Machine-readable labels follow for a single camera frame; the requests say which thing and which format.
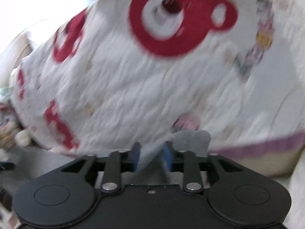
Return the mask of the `cream mattress side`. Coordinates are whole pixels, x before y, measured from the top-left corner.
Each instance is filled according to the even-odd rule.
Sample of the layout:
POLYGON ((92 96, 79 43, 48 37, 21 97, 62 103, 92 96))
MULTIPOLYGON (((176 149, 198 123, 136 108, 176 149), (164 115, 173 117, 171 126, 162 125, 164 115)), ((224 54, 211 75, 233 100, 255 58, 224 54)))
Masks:
POLYGON ((302 147, 285 152, 270 152, 260 157, 246 156, 232 160, 264 176, 279 177, 293 172, 303 150, 302 147))

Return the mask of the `white red bear quilt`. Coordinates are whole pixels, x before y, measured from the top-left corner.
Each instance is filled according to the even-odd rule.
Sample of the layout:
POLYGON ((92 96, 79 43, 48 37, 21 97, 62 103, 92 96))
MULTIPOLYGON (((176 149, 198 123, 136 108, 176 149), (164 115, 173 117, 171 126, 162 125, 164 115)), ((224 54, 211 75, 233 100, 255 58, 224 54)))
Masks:
POLYGON ((152 147, 189 112, 213 152, 282 147, 304 136, 304 0, 97 0, 12 82, 45 149, 152 147))

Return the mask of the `colourful floral quilt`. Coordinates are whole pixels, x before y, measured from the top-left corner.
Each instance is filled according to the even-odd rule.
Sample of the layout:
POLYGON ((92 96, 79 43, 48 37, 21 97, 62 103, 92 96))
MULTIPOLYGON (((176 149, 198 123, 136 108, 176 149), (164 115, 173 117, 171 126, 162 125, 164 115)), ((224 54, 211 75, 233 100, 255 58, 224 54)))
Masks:
POLYGON ((15 114, 10 103, 10 89, 1 88, 1 148, 26 147, 31 145, 28 135, 15 114))

